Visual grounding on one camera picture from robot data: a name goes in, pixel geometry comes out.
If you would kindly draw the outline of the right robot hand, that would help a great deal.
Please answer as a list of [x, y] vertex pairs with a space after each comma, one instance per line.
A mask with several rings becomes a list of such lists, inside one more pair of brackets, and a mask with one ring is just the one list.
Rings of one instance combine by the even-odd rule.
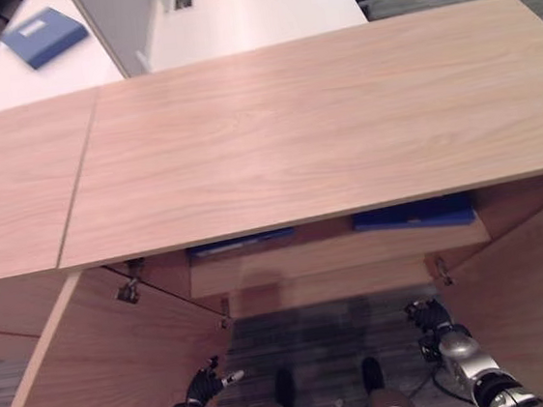
[[416, 301], [404, 308], [409, 321], [424, 333], [436, 333], [452, 325], [448, 311], [437, 300]]

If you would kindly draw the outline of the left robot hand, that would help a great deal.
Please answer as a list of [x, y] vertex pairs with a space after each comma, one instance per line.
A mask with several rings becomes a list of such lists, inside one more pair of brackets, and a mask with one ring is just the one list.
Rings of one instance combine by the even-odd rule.
[[186, 404], [205, 407], [227, 387], [241, 381], [244, 370], [237, 370], [224, 377], [216, 374], [219, 364], [218, 355], [209, 357], [206, 366], [199, 369], [192, 377], [186, 392]]

